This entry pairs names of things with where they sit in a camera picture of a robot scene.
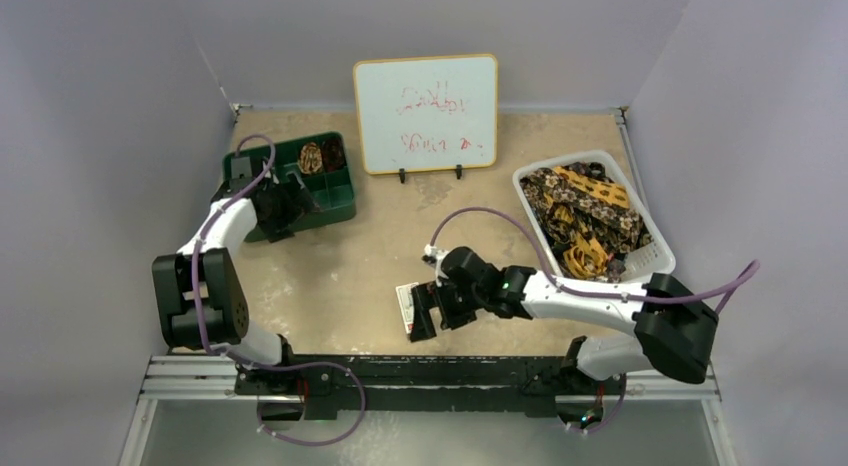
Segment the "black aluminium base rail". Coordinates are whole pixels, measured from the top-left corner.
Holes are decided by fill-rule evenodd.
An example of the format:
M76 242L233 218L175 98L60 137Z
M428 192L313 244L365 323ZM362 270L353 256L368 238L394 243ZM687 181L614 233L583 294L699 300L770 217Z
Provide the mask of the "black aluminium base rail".
M713 374L686 384L653 371L602 383L556 356L300 355L304 369L249 369L230 359L179 354L150 360L140 396L149 400L282 403L287 417L334 420L343 411L505 412L556 418L572 427L608 418L619 398L708 400Z

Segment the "small white cardboard box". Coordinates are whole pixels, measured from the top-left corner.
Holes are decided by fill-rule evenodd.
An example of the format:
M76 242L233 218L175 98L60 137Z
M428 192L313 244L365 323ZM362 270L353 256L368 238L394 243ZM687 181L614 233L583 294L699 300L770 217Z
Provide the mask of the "small white cardboard box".
M395 288L400 314L404 324L404 331L407 336L412 333L414 325L414 300L412 292L418 282L400 285Z

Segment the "white plastic basket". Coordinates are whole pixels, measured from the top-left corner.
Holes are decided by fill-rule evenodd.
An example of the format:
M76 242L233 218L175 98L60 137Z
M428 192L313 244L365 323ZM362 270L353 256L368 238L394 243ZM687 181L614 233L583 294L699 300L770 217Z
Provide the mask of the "white plastic basket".
M554 197L577 214L580 233L572 248L551 249L519 185L528 175L546 179ZM590 150L536 161L515 170L512 182L556 275L613 284L674 271L674 253L611 154Z

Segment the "rolled dark red tie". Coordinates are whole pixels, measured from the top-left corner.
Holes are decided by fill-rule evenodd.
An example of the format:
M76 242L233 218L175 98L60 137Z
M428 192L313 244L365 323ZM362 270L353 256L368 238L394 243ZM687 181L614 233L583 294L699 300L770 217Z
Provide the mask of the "rolled dark red tie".
M326 173L338 171L347 164L343 140L340 136L326 139L320 146L322 165Z

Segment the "green compartment tray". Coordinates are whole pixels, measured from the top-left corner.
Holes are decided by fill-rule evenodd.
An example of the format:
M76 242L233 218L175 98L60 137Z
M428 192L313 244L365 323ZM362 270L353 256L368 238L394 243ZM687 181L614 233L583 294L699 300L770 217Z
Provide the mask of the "green compartment tray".
M294 234L352 219L356 214L356 204L347 155L346 166L330 173L324 171L321 174L303 175L299 171L297 164L299 152L303 145L309 142L316 142L321 146L326 139L333 136L340 136L343 140L340 133L333 131L282 142L272 142L269 137L259 133L243 137L239 141L236 150L227 154L222 161L223 181L213 195L212 200L214 202L226 201L236 196L239 191L247 187L255 179L261 181L260 177L256 177L247 186L244 186L238 191L229 185L232 160L240 156L258 156L265 163L261 171L262 174L268 173L271 170L274 170L275 173L283 173L285 170L299 172L312 195L312 212L294 223L292 226ZM254 206L253 211L255 212L256 223L246 233L245 241L248 243L267 241L257 227L257 215Z

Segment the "rolled yellow patterned tie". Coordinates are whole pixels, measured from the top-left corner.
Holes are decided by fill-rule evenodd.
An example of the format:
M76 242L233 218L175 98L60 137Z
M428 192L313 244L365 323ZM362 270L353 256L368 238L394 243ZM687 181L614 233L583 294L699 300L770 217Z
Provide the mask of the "rolled yellow patterned tie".
M303 145L298 156L298 168L303 175L315 175L324 172L323 154L316 142Z

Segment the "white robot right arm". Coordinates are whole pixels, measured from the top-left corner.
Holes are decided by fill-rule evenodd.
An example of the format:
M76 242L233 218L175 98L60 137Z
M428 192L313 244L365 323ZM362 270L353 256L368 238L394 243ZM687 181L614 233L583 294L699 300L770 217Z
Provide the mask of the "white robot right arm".
M411 342L463 327L480 311L501 319L562 319L614 333L572 341L561 378L573 392L648 369L687 384L706 380L718 314L671 275L585 282L528 266L498 268L468 247L428 246L422 259L434 269L434 279L395 289Z

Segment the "whiteboard with yellow frame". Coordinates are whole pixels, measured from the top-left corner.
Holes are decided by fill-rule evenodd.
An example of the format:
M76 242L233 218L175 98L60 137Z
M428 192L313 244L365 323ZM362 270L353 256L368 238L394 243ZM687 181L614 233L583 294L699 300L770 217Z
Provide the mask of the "whiteboard with yellow frame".
M498 157L499 64L488 53L365 60L353 67L369 175L486 168Z

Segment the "brown floral tie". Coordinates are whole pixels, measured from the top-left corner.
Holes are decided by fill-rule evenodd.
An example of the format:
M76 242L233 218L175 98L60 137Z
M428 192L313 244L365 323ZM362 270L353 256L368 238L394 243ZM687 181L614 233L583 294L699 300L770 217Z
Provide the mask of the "brown floral tie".
M528 175L519 180L519 185L551 249L564 252L572 248L580 233L573 208L554 197L546 179Z

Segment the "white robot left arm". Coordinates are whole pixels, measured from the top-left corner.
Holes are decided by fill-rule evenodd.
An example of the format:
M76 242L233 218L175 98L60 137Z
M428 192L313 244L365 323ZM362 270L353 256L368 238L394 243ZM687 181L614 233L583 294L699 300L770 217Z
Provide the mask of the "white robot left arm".
M269 160L250 157L234 159L233 167L198 231L177 252L152 263L160 328L169 347L260 368L260 383L284 395L298 381L291 346L250 319L233 256L254 230L268 242L292 236L292 224L316 204L292 169L278 173Z

